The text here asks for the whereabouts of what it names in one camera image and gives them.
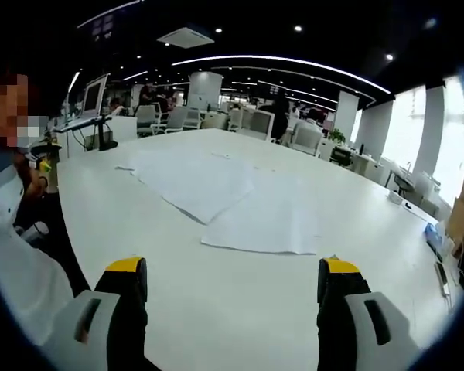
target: window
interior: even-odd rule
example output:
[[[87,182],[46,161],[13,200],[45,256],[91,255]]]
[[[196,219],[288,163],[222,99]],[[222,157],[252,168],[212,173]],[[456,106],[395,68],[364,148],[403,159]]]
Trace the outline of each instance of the window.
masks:
[[[457,76],[445,80],[442,143],[433,176],[442,184],[440,196],[452,206],[464,179],[464,85]]]
[[[353,132],[350,134],[350,142],[356,143],[357,133],[359,132],[359,125],[361,123],[361,116],[363,116],[363,110],[356,112],[356,120],[354,121]]]
[[[425,125],[424,86],[398,94],[392,107],[390,126],[382,156],[402,168],[414,169]]]

